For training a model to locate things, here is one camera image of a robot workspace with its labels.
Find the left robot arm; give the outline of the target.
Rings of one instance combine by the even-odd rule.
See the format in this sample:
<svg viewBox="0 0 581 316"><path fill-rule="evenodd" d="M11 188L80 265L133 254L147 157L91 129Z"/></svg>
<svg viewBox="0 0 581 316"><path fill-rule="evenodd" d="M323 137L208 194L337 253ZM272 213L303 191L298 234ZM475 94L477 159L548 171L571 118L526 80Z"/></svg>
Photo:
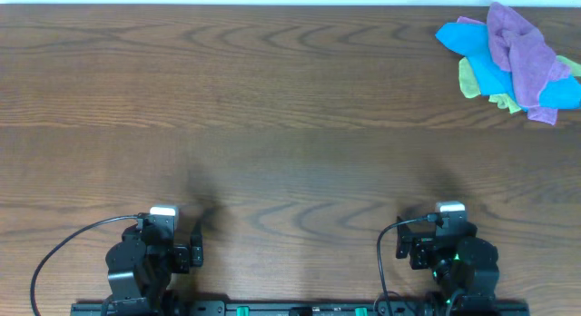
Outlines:
<svg viewBox="0 0 581 316"><path fill-rule="evenodd" d="M142 215L127 228L122 241L106 254L112 294L100 308L106 315L168 315L189 313L177 293L167 289L174 274L203 265L202 225L194 224L188 243L174 242L172 216Z"/></svg>

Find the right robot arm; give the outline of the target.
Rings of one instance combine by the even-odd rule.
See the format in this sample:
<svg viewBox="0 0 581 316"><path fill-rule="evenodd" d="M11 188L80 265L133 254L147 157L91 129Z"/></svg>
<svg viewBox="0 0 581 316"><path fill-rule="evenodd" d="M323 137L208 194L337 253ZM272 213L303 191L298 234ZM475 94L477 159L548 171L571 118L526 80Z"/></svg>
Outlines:
<svg viewBox="0 0 581 316"><path fill-rule="evenodd" d="M424 315L499 315L497 247L477 237L478 228L463 212L434 212L416 222L432 222L431 232L414 232L412 220L397 219L398 259L413 270L429 269L439 287L427 295Z"/></svg>

